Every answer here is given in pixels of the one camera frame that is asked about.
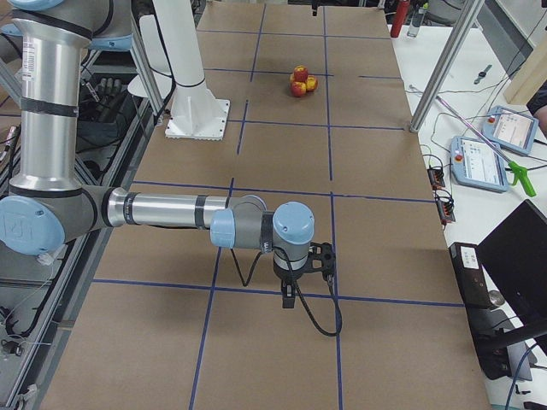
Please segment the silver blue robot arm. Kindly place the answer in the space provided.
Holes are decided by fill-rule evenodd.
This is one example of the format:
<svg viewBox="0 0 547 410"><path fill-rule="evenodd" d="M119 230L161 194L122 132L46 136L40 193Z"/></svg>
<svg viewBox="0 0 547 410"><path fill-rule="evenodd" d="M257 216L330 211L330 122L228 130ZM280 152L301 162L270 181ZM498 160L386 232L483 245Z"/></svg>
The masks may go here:
<svg viewBox="0 0 547 410"><path fill-rule="evenodd" d="M300 202L269 211L258 196L160 195L80 183L74 175L81 53L129 50L128 1L14 1L22 37L21 162L1 201L1 239L42 255L106 227L209 232L224 249L273 255L285 308L303 299L297 281L314 270L315 217Z"/></svg>

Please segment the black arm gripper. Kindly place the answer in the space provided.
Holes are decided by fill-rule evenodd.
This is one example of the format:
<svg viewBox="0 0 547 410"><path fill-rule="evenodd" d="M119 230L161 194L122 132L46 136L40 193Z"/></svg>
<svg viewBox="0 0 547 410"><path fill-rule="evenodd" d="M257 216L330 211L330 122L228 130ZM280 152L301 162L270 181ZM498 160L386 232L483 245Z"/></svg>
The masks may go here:
<svg viewBox="0 0 547 410"><path fill-rule="evenodd" d="M287 262L278 254L273 255L273 270L281 279L282 308L294 308L296 287L293 280L300 279L311 268L310 258Z"/></svg>

